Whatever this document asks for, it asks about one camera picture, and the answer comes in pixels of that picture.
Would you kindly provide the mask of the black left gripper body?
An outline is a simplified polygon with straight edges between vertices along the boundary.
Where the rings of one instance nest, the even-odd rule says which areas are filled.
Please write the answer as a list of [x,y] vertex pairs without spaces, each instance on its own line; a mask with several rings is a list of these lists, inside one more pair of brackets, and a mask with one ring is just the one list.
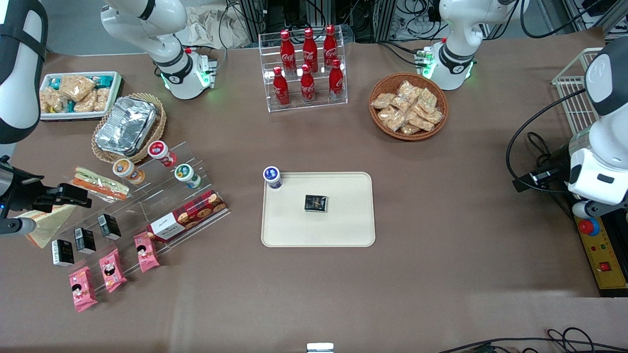
[[539,156],[540,167],[553,167],[555,173],[552,177],[539,179],[539,184],[549,192],[568,193],[568,179],[570,176],[570,154],[568,147],[559,147],[553,152],[543,152]]

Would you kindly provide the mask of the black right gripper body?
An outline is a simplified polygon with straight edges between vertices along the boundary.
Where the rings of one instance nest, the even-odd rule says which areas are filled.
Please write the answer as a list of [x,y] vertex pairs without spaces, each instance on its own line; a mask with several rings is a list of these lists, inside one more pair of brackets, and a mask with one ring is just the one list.
[[1,175],[11,177],[4,194],[1,195],[1,218],[8,217],[11,211],[39,211],[50,213],[60,205],[54,188],[46,187],[43,176],[30,174],[9,165],[9,157],[1,158]]

